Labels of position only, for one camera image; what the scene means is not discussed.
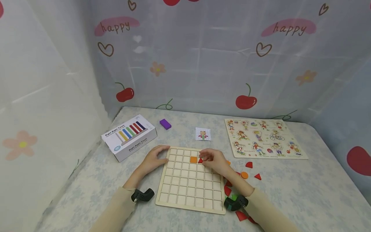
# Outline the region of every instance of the beige sleeve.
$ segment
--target beige sleeve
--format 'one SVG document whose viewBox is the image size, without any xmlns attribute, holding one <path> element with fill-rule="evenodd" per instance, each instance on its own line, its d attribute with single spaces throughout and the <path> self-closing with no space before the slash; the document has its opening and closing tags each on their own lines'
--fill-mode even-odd
<svg viewBox="0 0 371 232">
<path fill-rule="evenodd" d="M 259 189 L 256 188 L 246 199 L 249 200 L 245 207 L 246 212 L 263 228 L 264 232 L 300 232 L 296 225 L 276 209 L 265 193 Z"/>
<path fill-rule="evenodd" d="M 120 187 L 89 232 L 120 232 L 126 219 L 134 211 L 136 203 L 131 200 L 134 191 L 135 189 Z"/>
</svg>

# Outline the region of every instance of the purple block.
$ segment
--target purple block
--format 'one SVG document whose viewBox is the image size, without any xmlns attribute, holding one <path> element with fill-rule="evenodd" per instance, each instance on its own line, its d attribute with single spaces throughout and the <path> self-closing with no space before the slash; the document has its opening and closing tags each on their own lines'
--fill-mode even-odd
<svg viewBox="0 0 371 232">
<path fill-rule="evenodd" d="M 168 123 L 168 122 L 166 121 L 166 119 L 162 119 L 162 120 L 160 121 L 160 124 L 161 124 L 165 129 L 167 129 L 167 130 L 171 128 L 171 124 Z"/>
</svg>

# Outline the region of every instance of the child's hand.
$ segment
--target child's hand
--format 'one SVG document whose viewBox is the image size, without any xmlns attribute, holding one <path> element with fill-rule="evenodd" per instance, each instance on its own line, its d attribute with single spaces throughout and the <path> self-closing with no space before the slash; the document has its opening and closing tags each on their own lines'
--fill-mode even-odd
<svg viewBox="0 0 371 232">
<path fill-rule="evenodd" d="M 157 155 L 162 151 L 162 150 L 167 150 L 169 149 L 170 146 L 165 146 L 165 145 L 158 145 L 152 150 L 150 150 L 147 154 L 147 156 L 144 158 L 143 162 L 139 165 L 137 170 L 143 175 L 147 175 L 151 171 L 155 170 L 158 166 L 162 164 L 166 164 L 168 162 L 168 159 L 158 159 Z"/>
<path fill-rule="evenodd" d="M 227 163 L 223 153 L 219 150 L 211 148 L 203 149 L 200 151 L 200 157 L 204 158 L 204 161 L 202 162 L 203 165 L 214 169 L 222 176 L 226 176 L 227 172 L 231 170 L 233 171 L 233 169 Z"/>
</svg>

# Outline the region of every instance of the toy box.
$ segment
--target toy box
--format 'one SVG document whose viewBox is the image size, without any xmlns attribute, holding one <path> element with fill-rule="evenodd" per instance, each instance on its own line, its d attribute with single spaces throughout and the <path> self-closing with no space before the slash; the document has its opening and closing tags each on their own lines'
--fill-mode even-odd
<svg viewBox="0 0 371 232">
<path fill-rule="evenodd" d="M 121 162 L 157 137 L 156 128 L 137 115 L 102 136 L 116 159 Z"/>
</svg>

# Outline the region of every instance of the pink brush stroke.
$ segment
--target pink brush stroke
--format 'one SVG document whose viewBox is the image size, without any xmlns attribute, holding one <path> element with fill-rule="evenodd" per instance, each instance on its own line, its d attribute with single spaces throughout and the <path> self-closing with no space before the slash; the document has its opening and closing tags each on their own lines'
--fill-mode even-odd
<svg viewBox="0 0 371 232">
<path fill-rule="evenodd" d="M 102 30 L 102 25 L 107 30 L 108 26 L 111 26 L 112 28 L 114 28 L 114 25 L 120 25 L 120 23 L 125 24 L 125 23 L 128 23 L 128 22 L 129 22 L 130 27 L 138 27 L 140 25 L 138 20 L 136 20 L 132 17 L 127 17 L 127 16 L 104 19 L 104 20 L 100 21 L 98 23 L 98 25 L 95 27 L 94 35 L 95 36 L 103 36 L 104 33 L 106 33 L 106 31 Z"/>
<path fill-rule="evenodd" d="M 281 20 L 281 21 L 278 21 L 277 22 L 277 26 L 278 26 L 278 32 L 280 30 L 281 27 L 285 26 L 286 27 L 286 30 L 288 29 L 289 26 L 292 26 L 292 27 L 296 27 L 296 26 L 299 26 L 300 28 L 302 27 L 306 27 L 305 29 L 305 33 L 308 33 L 308 34 L 313 34 L 316 32 L 316 25 L 308 20 L 308 19 L 299 19 L 299 18 L 296 18 L 296 19 L 284 19 L 284 20 Z M 272 35 L 275 30 L 275 27 L 276 27 L 276 23 L 270 25 L 269 27 L 267 27 L 261 34 L 262 37 L 265 37 L 265 36 L 270 36 Z"/>
</svg>

